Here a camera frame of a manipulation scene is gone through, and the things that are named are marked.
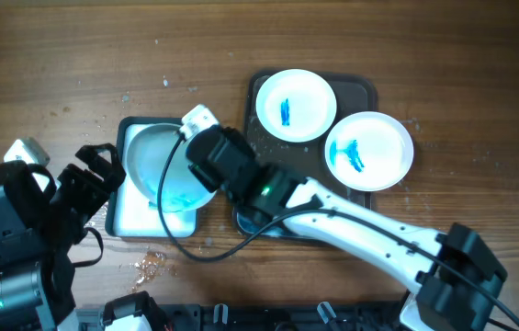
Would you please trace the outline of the white plate blue streak back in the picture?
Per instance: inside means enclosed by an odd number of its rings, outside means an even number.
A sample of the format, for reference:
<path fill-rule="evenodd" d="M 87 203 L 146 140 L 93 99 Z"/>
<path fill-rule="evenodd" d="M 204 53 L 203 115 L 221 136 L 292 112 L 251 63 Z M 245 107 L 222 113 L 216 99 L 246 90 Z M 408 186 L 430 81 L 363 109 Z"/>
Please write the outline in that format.
<path fill-rule="evenodd" d="M 264 129 L 279 140 L 304 143 L 333 124 L 337 101 L 320 75 L 301 69 L 278 72 L 261 85 L 255 112 Z"/>

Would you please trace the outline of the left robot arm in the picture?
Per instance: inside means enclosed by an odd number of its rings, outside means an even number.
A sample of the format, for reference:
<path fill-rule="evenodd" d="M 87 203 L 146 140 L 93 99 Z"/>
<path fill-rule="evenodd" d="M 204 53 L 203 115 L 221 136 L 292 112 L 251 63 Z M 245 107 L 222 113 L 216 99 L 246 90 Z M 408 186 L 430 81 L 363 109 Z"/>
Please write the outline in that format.
<path fill-rule="evenodd" d="M 75 308 L 68 252 L 88 234 L 87 222 L 123 183 L 117 148 L 84 145 L 58 177 L 22 160 L 0 164 L 0 330 L 54 330 Z"/>

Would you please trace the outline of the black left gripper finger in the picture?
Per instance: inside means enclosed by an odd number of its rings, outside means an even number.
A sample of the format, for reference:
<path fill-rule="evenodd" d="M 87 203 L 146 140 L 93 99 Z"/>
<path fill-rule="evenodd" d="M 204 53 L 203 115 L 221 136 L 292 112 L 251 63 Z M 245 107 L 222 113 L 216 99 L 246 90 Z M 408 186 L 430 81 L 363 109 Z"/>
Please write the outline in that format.
<path fill-rule="evenodd" d="M 111 171 L 111 163 L 102 155 L 104 152 L 107 152 L 105 145 L 84 145 L 75 156 L 83 161 L 92 172 L 102 179 L 106 179 Z"/>
<path fill-rule="evenodd" d="M 91 161 L 91 170 L 102 177 L 107 191 L 117 191 L 126 177 L 118 149 L 111 143 L 94 145 L 93 149 L 96 154 Z"/>

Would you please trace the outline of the white plate blue smear front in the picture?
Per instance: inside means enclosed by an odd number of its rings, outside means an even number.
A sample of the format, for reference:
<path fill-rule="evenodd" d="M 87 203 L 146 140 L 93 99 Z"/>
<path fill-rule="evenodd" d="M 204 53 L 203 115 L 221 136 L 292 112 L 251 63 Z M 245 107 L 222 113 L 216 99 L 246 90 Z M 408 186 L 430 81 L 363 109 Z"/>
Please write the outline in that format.
<path fill-rule="evenodd" d="M 179 126 L 157 123 L 145 126 L 130 140 L 126 152 L 127 170 L 136 188 L 157 205 L 161 175 L 178 140 Z M 192 211 L 214 197 L 190 172 L 186 159 L 188 143 L 180 143 L 166 171 L 162 192 L 164 212 Z"/>

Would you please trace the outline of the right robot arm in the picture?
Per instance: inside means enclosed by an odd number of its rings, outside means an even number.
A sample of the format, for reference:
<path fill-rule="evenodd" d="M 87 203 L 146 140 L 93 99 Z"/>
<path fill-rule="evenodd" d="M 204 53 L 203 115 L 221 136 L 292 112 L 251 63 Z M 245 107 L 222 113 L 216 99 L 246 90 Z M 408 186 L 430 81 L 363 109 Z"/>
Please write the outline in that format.
<path fill-rule="evenodd" d="M 260 164 L 233 128 L 182 127 L 186 159 L 210 192 L 222 189 L 263 233 L 281 227 L 380 268 L 413 301 L 400 321 L 411 330 L 482 330 L 507 272 L 483 239 L 455 223 L 447 233 L 400 223 L 361 207 L 319 181 L 277 164 Z"/>

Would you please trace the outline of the white plate blue smear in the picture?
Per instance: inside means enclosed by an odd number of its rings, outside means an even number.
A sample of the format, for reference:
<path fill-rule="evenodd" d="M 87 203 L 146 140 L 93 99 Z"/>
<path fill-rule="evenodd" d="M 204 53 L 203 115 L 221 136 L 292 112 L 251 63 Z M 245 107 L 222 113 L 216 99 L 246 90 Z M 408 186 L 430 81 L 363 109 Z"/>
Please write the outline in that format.
<path fill-rule="evenodd" d="M 410 171 L 414 146 L 406 128 L 389 115 L 364 111 L 340 120 L 327 136 L 323 155 L 332 175 L 359 191 L 380 191 Z"/>
<path fill-rule="evenodd" d="M 157 205 L 161 175 L 178 140 L 179 126 L 157 123 L 145 126 L 130 140 L 126 152 L 127 170 L 136 188 Z M 186 159 L 188 143 L 180 143 L 166 171 L 162 192 L 164 212 L 192 211 L 214 197 L 190 172 Z"/>

